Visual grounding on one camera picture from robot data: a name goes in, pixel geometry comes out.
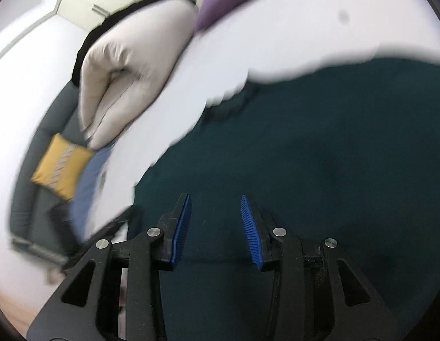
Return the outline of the dark green knit sweater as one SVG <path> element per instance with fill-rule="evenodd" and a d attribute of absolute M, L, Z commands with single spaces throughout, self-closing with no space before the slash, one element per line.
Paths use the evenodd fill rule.
<path fill-rule="evenodd" d="M 161 276 L 170 340 L 263 340 L 272 275 L 240 200 L 347 251 L 415 340 L 440 340 L 440 65 L 408 59 L 248 82 L 143 175 L 135 236 L 192 198 L 181 264 Z"/>

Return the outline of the blue pillow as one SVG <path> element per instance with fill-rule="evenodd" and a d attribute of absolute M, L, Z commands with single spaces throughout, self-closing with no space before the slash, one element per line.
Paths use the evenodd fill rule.
<path fill-rule="evenodd" d="M 114 144 L 110 143 L 94 153 L 79 177 L 74 198 L 69 204 L 69 224 L 79 242 L 88 237 L 90 211 L 99 194 L 101 176 L 106 171 L 106 163 L 113 147 Z"/>

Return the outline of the yellow cushion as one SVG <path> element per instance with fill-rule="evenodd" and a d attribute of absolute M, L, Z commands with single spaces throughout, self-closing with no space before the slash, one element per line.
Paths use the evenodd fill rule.
<path fill-rule="evenodd" d="M 79 177 L 94 152 L 57 133 L 37 165 L 31 181 L 65 201 L 74 198 Z"/>

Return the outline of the rolled beige duvet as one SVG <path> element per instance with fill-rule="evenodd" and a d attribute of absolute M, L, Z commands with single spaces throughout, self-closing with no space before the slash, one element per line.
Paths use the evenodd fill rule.
<path fill-rule="evenodd" d="M 189 0 L 160 0 L 128 15 L 87 52 L 79 127 L 91 149 L 114 141 L 159 96 L 195 31 Z"/>

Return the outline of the black garment on duvet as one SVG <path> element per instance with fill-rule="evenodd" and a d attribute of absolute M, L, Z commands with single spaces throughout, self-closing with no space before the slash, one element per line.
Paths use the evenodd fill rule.
<path fill-rule="evenodd" d="M 137 2 L 134 2 L 131 5 L 128 5 L 127 7 L 116 11 L 115 13 L 110 15 L 108 18 L 106 18 L 100 25 L 98 25 L 92 31 L 90 31 L 89 34 L 86 36 L 79 51 L 77 52 L 77 59 L 75 61 L 74 67 L 73 67 L 72 78 L 71 78 L 71 81 L 74 84 L 74 86 L 76 86 L 76 87 L 80 86 L 82 64 L 83 64 L 84 58 L 86 57 L 87 52 L 92 47 L 92 45 L 102 35 L 104 35 L 106 32 L 111 30 L 111 28 L 116 26 L 119 22 L 123 21 L 129 15 L 132 15 L 136 11 L 143 9 L 151 4 L 155 4 L 156 2 L 159 2 L 159 1 L 162 1 L 162 0 L 138 0 Z M 197 0 L 188 0 L 188 1 L 192 5 L 196 5 L 196 2 L 197 2 Z"/>

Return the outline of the light grey bed sheet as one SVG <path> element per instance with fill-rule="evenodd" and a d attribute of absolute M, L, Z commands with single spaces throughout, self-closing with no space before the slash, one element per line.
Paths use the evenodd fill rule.
<path fill-rule="evenodd" d="M 91 236 L 133 202 L 133 188 L 203 110 L 248 79 L 276 82 L 375 56 L 440 63 L 428 0 L 251 0 L 188 45 L 154 103 L 124 129 L 83 220 Z"/>

